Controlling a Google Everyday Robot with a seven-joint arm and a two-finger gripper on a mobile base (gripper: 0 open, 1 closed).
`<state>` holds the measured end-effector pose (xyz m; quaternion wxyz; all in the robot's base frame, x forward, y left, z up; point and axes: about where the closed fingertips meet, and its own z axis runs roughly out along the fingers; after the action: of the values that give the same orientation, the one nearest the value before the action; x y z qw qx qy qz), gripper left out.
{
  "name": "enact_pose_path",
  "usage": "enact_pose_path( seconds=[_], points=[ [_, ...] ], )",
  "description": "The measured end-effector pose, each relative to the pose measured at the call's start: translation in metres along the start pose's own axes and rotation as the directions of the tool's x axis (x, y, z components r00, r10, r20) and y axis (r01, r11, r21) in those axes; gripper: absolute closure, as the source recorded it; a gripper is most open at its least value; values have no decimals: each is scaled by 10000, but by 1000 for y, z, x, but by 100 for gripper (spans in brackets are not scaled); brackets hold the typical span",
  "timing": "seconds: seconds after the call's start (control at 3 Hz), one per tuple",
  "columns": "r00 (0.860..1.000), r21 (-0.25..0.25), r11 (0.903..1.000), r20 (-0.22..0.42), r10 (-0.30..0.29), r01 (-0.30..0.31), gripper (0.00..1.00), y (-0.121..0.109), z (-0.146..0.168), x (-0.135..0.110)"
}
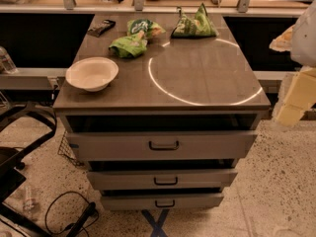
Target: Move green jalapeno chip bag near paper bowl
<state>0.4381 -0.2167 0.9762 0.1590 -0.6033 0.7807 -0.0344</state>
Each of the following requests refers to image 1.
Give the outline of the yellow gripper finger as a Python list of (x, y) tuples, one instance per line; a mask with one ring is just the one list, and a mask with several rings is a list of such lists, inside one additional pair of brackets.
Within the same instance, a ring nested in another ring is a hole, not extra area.
[(276, 113), (276, 122), (284, 126), (294, 126), (315, 103), (316, 68), (303, 67), (291, 78), (289, 88)]

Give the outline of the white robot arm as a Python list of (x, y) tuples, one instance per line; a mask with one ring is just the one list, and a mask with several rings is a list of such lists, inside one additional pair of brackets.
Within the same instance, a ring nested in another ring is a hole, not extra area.
[(316, 104), (316, 0), (293, 26), (270, 43), (270, 49), (289, 51), (290, 58), (302, 65), (293, 75), (289, 88), (274, 113), (277, 123), (294, 126)]

